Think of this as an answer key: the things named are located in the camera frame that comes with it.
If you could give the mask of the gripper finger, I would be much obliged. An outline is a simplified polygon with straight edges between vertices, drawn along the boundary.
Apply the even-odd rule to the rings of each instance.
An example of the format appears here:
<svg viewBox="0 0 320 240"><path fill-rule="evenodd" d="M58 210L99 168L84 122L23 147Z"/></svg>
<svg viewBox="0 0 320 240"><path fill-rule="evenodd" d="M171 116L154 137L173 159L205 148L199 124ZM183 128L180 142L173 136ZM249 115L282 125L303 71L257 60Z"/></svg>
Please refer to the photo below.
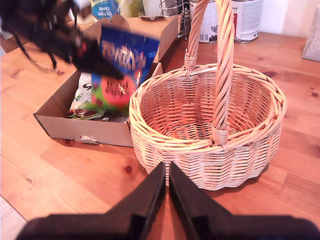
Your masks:
<svg viewBox="0 0 320 240"><path fill-rule="evenodd" d="M157 167L138 187L106 214L107 240L145 240L166 193L165 164Z"/></svg>
<svg viewBox="0 0 320 240"><path fill-rule="evenodd" d="M189 240L229 240L232 214L199 189L174 163L169 165L169 195Z"/></svg>
<svg viewBox="0 0 320 240"><path fill-rule="evenodd" d="M108 62L102 55L96 39L78 34L74 39L72 63L77 70L122 80L124 74Z"/></svg>

